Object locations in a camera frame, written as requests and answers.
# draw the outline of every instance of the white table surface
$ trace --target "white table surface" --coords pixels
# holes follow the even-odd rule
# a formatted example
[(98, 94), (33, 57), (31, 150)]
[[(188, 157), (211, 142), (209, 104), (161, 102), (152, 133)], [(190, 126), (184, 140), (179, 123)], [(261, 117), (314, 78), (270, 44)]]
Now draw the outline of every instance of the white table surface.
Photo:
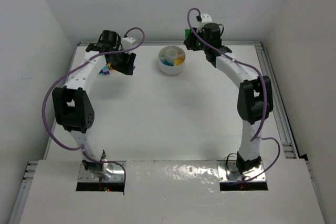
[[(156, 61), (160, 48), (140, 47), (134, 76), (99, 76), (90, 94), (108, 158), (127, 160), (125, 195), (76, 191), (81, 155), (52, 143), (47, 160), (38, 163), (20, 223), (324, 223), (305, 161), (283, 153), (266, 174), (268, 191), (219, 191), (215, 160), (240, 145), (238, 90), (202, 52), (187, 52), (178, 76), (164, 75)], [(253, 46), (231, 48), (239, 60), (258, 66)], [(62, 127), (55, 135), (75, 145)], [(264, 136), (279, 137), (273, 114)], [(276, 150), (275, 143), (262, 142), (266, 166)]]
[[(112, 71), (99, 75), (89, 98), (95, 110), (98, 143), (108, 158), (127, 161), (218, 160), (237, 152), (242, 121), (237, 112), (238, 89), (215, 69), (202, 51), (185, 50), (185, 69), (167, 76), (158, 67), (163, 46), (141, 46), (135, 53), (133, 76)], [(237, 59), (259, 67), (254, 46), (230, 46)], [(72, 68), (78, 66), (86, 46), (78, 47)], [(263, 136), (279, 134), (273, 113)], [(62, 126), (55, 136), (69, 146), (75, 141)], [(274, 158), (276, 146), (261, 146), (263, 158)], [(80, 160), (79, 152), (51, 143), (47, 160)]]

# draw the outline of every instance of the wall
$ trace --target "wall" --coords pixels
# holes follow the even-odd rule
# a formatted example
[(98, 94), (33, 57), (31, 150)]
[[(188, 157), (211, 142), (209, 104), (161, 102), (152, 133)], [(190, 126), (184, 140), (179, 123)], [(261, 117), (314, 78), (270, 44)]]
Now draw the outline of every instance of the wall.
[(182, 40), (189, 8), (225, 26), (225, 40), (261, 40), (283, 0), (46, 0), (71, 41), (97, 40), (103, 29), (139, 26), (148, 40)]
[(266, 43), (327, 223), (336, 223), (335, 17), (335, 0), (286, 0)]
[(47, 144), (44, 94), (68, 69), (73, 48), (45, 0), (0, 6), (0, 223), (7, 223), (27, 162), (42, 158)]

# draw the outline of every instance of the black cable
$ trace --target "black cable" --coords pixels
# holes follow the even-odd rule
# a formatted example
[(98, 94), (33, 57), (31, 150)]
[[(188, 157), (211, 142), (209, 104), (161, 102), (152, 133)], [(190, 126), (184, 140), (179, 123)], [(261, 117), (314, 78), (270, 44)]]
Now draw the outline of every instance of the black cable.
[(238, 170), (237, 170), (237, 171), (231, 171), (231, 170), (229, 169), (228, 165), (227, 165), (227, 163), (229, 162), (229, 157), (230, 157), (231, 155), (237, 155), (237, 153), (230, 153), (229, 155), (227, 155), (227, 157), (226, 157), (226, 161), (225, 161), (226, 169), (227, 169), (229, 172), (231, 172), (231, 173), (239, 173)]
[(223, 35), (223, 32), (224, 32), (224, 26), (223, 26), (223, 24), (218, 24), (219, 26), (222, 26), (222, 28), (223, 28), (223, 30), (220, 32), (220, 36), (222, 36)]

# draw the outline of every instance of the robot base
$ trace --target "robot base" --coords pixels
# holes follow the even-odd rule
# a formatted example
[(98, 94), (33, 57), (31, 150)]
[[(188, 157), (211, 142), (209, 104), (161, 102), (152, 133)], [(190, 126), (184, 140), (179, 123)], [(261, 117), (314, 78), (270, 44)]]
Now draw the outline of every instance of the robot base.
[[(126, 168), (125, 161), (118, 161)], [(119, 165), (108, 164), (107, 173), (101, 177), (89, 170), (85, 170), (81, 164), (78, 174), (76, 191), (119, 191), (124, 192), (124, 171)]]
[(254, 167), (248, 171), (240, 172), (236, 166), (236, 160), (220, 161), (218, 163), (218, 176), (221, 191), (256, 191), (256, 190), (268, 190), (266, 175), (261, 174), (255, 179), (240, 183), (242, 178), (245, 180), (254, 177), (264, 171), (263, 162), (260, 162), (258, 167)]

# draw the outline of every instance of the robotic arm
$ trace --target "robotic arm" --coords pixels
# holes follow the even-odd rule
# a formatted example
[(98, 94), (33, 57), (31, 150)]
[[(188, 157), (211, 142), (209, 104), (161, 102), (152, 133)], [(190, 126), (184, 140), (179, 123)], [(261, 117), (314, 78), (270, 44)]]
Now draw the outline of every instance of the robotic arm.
[[(212, 22), (209, 14), (200, 14), (196, 17), (198, 27), (192, 28), (197, 35), (206, 43), (217, 48), (229, 57), (222, 56), (218, 51), (206, 46), (199, 40), (193, 32), (190, 31), (184, 45), (188, 50), (203, 50), (206, 59), (217, 69), (226, 74), (239, 89), (237, 109), (240, 117), (243, 119), (242, 143), (237, 152), (236, 166), (242, 174), (244, 171), (259, 166), (260, 157), (260, 139), (261, 131), (258, 136), (251, 141), (256, 134), (262, 116), (264, 107), (263, 89), (259, 76), (249, 68), (235, 62), (235, 56), (232, 51), (222, 46), (221, 31), (219, 24)], [(267, 111), (266, 117), (273, 110), (271, 81), (267, 76), (263, 76), (267, 91)]]
[[(131, 49), (135, 44), (134, 38), (121, 38), (116, 32), (104, 30), (97, 43), (89, 44), (82, 63), (96, 54), (118, 51), (120, 47)], [(135, 57), (136, 54), (132, 52), (97, 57), (71, 77), (62, 88), (55, 88), (52, 93), (56, 122), (72, 135), (78, 146), (83, 146), (83, 165), (98, 177), (106, 173), (108, 165), (93, 163), (84, 155), (85, 152), (98, 161), (105, 159), (105, 152), (97, 144), (96, 135), (90, 129), (95, 117), (88, 94), (98, 73), (107, 63), (116, 71), (133, 75)]]

